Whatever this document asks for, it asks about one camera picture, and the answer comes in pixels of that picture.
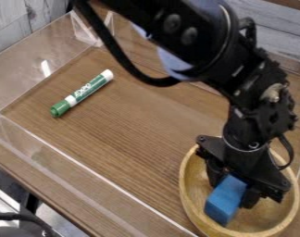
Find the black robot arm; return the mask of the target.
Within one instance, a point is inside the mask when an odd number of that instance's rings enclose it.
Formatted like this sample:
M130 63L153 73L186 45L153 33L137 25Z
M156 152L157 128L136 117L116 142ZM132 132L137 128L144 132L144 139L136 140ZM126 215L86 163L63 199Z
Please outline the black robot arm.
M133 64L93 1L128 19L157 46L166 77L152 77ZM156 87L201 81L228 99L222 135L197 138L213 192L234 195L232 205L244 208L263 198L281 201L292 183L275 162L271 142L287 139L299 117L288 75L259 47L256 22L238 18L225 0L79 0L77 7L140 81Z

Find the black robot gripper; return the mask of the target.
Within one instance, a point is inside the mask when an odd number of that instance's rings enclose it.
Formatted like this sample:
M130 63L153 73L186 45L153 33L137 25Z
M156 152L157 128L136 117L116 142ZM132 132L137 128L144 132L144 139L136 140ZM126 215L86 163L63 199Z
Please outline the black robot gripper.
M292 164L292 145L285 137L291 124L268 121L256 124L252 120L225 124L224 136L200 135L196 154L205 160L209 185L216 188L222 179L232 175L247 183L241 208L252 209L260 198L277 203L284 200L292 182L283 173ZM279 164L271 142L277 139L284 145L289 160Z

